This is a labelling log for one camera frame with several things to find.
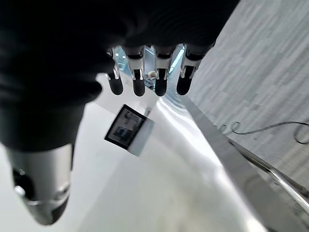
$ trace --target black cable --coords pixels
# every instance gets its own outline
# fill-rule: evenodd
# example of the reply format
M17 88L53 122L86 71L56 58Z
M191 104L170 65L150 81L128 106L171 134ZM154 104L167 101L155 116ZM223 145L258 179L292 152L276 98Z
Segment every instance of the black cable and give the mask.
M286 122L280 122L280 123L276 123L276 124L273 124L273 125L270 125L270 126L267 126L267 127L263 127L261 129L257 129L257 130L252 130L252 131L248 131L248 132L236 132L237 129L239 129L240 127L240 122L233 122L232 125L231 125L231 131L227 132L227 133L223 133L225 131L225 129L227 128L227 125L226 124L223 124L221 125L221 127L219 128L219 130L224 134L224 135L228 135L230 133L235 133L235 134L239 134L239 135L245 135L245 134L254 134L254 133L257 133L257 132L261 132L261 131L265 131L265 130L268 130L270 128L274 128L274 127L278 127L278 126L282 126L282 125L286 125L286 124L299 124L299 126L296 128L296 130L294 131L294 134L293 134L293 137L294 137L294 140L296 142L298 142L299 144L308 144L309 143L309 140L306 140L306 141L300 141L297 136L298 136L298 133L301 129L301 126L308 126L309 127L309 124L306 123L306 122L296 122L296 121L286 121Z

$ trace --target silver metal part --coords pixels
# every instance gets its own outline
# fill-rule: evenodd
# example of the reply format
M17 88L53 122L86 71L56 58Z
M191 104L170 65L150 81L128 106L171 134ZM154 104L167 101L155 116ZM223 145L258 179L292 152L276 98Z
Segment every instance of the silver metal part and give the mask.
M309 203L297 192L297 190L287 182L276 170L269 170L270 176L281 186L284 191L309 215Z
M172 57L168 59L162 59L158 56L155 56L155 72L157 73L156 79L159 80L158 69L166 69L164 80L167 80L167 74L169 72L170 66L172 63Z
M200 60L190 60L190 59L188 59L187 56L186 56L186 50L183 54L180 77L184 78L184 74L185 74L185 70L186 70L187 66L192 66L192 67L194 67L193 72L190 75L190 79L192 79L195 72L198 70L199 65L201 64L203 59L200 59Z
M18 185L16 180L15 191L40 224L53 224L65 206L61 212L57 209L66 204L70 194L72 146L68 144L43 152L20 152L6 148L6 152L12 169L18 170L21 178L27 177L32 183L34 195L28 199L27 191L30 189Z
M140 80L143 80L143 74L144 74L144 58L140 59L130 59L127 57L127 63L130 68L130 71L132 73L132 79L135 81L136 77L134 75L134 70L140 70Z
M241 145L236 143L235 141L229 139L230 143L236 147L236 149L246 158L250 163L254 164L256 167L261 169L262 171L268 173L274 181L281 186L284 191L289 194L289 196L304 210L305 213L309 215L309 204L307 200L303 196L307 196L308 198L308 190L295 182L291 178L289 178L284 173L277 170L275 167L271 166L269 163L265 162L252 152L243 148Z

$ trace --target white floor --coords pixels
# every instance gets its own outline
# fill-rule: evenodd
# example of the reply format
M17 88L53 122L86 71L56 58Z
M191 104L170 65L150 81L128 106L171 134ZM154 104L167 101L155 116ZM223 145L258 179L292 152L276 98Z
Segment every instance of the white floor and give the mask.
M128 104L143 113L152 107L157 96L146 90L143 98L133 93L131 82L123 74L124 93L111 93L105 75L98 75L103 85L100 97L89 103L78 132L72 172L71 195L61 219L50 227L42 227L29 215L13 191L11 170L4 149L0 147L0 231L76 232L104 186L123 159L135 156L104 140L105 134L122 105Z

